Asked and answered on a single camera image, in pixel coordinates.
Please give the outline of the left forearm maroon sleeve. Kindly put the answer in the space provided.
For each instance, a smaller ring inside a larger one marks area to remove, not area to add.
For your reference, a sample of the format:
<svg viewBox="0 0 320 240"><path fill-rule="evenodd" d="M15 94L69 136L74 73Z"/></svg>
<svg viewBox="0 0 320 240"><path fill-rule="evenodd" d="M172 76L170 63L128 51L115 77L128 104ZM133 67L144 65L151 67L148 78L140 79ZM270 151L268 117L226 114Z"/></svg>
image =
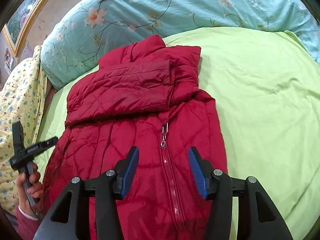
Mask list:
<svg viewBox="0 0 320 240"><path fill-rule="evenodd" d="M35 236L42 220L26 214L20 206L16 208L17 232L23 240L31 240Z"/></svg>

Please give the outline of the person's left hand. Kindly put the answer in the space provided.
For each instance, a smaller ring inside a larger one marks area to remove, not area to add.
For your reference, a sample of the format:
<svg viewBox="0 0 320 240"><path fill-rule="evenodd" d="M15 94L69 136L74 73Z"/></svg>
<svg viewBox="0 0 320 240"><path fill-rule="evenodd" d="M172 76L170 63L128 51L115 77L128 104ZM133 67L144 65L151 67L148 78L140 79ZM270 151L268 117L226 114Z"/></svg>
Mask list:
<svg viewBox="0 0 320 240"><path fill-rule="evenodd" d="M16 186L18 191L18 199L19 199L19 207L23 213L29 215L31 217L36 217L37 209L40 206L40 203L37 203L34 206L31 206L29 203L28 196L30 195L32 198L42 198L43 197L43 186L40 182L40 173L37 171L38 166L33 164L33 174L31 174L28 178L29 182L32 184L30 188L24 188L24 182L27 177L25 173L20 173L16 180Z"/></svg>

